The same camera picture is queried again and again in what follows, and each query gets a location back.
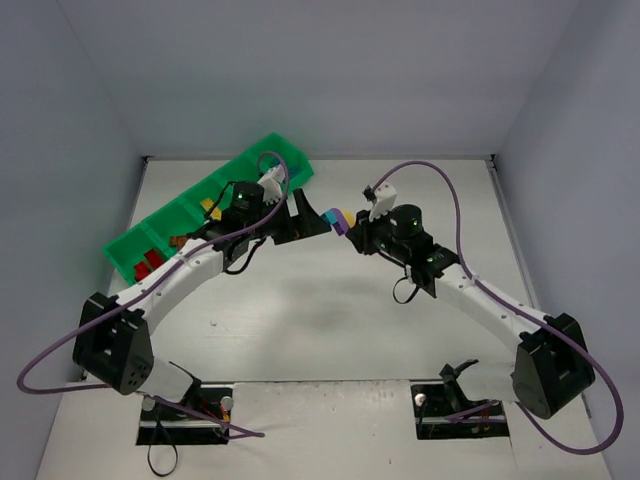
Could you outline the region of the purple rounded lego brick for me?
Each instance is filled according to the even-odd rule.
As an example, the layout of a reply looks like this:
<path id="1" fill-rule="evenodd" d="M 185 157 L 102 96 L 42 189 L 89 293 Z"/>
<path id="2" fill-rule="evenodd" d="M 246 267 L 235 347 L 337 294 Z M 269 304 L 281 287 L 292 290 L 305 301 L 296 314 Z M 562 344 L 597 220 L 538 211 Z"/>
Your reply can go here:
<path id="1" fill-rule="evenodd" d="M 340 210 L 340 209 L 336 209 L 334 208 L 336 216 L 337 216 L 337 220 L 338 222 L 333 225 L 334 226 L 334 230 L 336 231 L 336 233 L 339 236 L 344 236 L 349 229 L 352 227 L 349 225 L 349 223 L 347 222 L 346 218 L 345 218 L 345 213 L 348 211 L 345 210 Z"/>

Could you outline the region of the yellow long lego plate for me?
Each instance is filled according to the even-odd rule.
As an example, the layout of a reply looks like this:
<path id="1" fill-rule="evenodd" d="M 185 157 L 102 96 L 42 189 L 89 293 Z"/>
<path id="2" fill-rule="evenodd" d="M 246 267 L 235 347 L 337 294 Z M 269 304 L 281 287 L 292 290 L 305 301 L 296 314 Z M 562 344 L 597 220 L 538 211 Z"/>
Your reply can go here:
<path id="1" fill-rule="evenodd" d="M 203 215 L 205 219 L 211 219 L 211 220 L 221 219 L 222 210 L 211 198 L 203 199 L 200 202 L 200 206 L 203 209 Z"/>

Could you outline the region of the brown lego plate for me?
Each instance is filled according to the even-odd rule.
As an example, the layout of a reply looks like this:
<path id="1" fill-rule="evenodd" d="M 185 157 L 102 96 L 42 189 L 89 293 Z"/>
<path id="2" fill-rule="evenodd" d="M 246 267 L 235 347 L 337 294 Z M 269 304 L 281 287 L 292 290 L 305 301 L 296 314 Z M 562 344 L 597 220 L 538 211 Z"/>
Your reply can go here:
<path id="1" fill-rule="evenodd" d="M 187 241 L 187 236 L 172 236 L 169 239 L 169 245 L 171 247 L 175 247 L 176 249 L 182 249 Z"/>

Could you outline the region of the long red lego brick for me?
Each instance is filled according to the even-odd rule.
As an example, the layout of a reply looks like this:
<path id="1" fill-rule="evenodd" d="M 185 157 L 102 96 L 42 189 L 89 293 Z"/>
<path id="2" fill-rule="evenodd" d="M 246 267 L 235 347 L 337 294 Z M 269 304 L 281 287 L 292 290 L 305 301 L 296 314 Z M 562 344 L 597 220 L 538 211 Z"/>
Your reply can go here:
<path id="1" fill-rule="evenodd" d="M 150 249 L 144 253 L 144 258 L 146 263 L 149 265 L 151 270 L 156 270 L 160 266 L 162 266 L 166 259 L 161 252 L 156 249 Z"/>

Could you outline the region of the small red lego brick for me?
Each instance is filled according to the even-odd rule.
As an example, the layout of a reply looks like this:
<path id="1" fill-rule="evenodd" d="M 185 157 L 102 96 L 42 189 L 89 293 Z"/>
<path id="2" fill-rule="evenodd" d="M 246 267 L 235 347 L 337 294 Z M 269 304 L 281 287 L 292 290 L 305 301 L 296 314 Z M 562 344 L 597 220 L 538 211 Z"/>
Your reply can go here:
<path id="1" fill-rule="evenodd" d="M 139 282 L 146 278 L 152 270 L 145 262 L 139 262 L 134 265 L 134 281 Z"/>

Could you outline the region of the teal lego brick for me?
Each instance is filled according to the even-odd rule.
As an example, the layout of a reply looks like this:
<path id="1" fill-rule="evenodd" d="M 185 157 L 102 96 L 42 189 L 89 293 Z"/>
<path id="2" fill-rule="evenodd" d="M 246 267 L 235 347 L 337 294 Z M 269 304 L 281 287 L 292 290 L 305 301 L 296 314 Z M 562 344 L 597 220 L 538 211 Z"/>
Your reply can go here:
<path id="1" fill-rule="evenodd" d="M 322 218 L 329 225 L 335 225 L 338 222 L 335 210 L 333 208 L 325 211 L 322 214 Z"/>

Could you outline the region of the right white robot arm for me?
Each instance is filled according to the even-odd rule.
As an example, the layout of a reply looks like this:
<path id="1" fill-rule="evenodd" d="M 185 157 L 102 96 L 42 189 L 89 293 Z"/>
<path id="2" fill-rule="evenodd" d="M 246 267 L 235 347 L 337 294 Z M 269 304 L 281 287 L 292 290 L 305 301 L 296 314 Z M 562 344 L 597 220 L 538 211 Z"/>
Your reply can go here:
<path id="1" fill-rule="evenodd" d="M 346 236 L 360 254 L 390 257 L 416 287 L 464 313 L 509 350 L 509 358 L 498 362 L 471 360 L 442 369 L 443 380 L 467 399 L 517 401 L 549 419 L 594 383 L 593 367 L 577 351 L 586 345 L 578 321 L 486 293 L 458 254 L 424 231 L 417 206 L 401 205 L 377 219 L 363 210 Z"/>

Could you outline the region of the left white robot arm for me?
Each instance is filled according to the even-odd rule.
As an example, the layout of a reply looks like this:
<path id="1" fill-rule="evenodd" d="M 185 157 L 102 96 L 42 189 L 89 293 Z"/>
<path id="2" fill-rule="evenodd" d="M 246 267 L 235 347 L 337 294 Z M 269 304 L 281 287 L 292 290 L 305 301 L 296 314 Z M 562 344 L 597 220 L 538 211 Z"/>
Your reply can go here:
<path id="1" fill-rule="evenodd" d="M 231 202 L 217 220 L 187 236 L 184 246 L 138 284 L 107 297 L 96 293 L 84 304 L 73 361 L 122 395 L 140 393 L 185 403 L 200 380 L 173 362 L 159 359 L 151 337 L 164 318 L 205 282 L 249 257 L 257 243 L 281 245 L 330 232 L 302 189 L 293 192 L 297 212 L 284 196 L 263 198 L 262 183 L 234 184 Z"/>

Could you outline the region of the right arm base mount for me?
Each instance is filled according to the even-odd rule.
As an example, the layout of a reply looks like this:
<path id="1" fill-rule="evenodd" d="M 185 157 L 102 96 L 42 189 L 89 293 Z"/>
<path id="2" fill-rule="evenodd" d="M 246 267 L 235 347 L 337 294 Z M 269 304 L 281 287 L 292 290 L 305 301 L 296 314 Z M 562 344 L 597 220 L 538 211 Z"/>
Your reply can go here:
<path id="1" fill-rule="evenodd" d="M 418 440 L 480 440 L 510 436 L 503 405 L 489 399 L 469 400 L 458 379 L 478 363 L 446 364 L 440 379 L 412 383 L 415 433 Z"/>

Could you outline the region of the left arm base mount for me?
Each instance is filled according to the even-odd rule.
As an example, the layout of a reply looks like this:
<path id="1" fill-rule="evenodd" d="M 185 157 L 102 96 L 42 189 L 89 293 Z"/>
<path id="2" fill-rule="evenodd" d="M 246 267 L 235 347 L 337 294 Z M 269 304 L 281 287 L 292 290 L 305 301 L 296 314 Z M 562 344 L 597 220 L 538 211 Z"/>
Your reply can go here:
<path id="1" fill-rule="evenodd" d="M 230 429 L 204 416 L 229 423 L 233 407 L 230 385 L 204 385 L 199 396 L 187 406 L 197 415 L 144 398 L 136 445 L 146 448 L 150 472 L 159 479 L 171 476 L 179 465 L 181 447 L 226 446 Z"/>

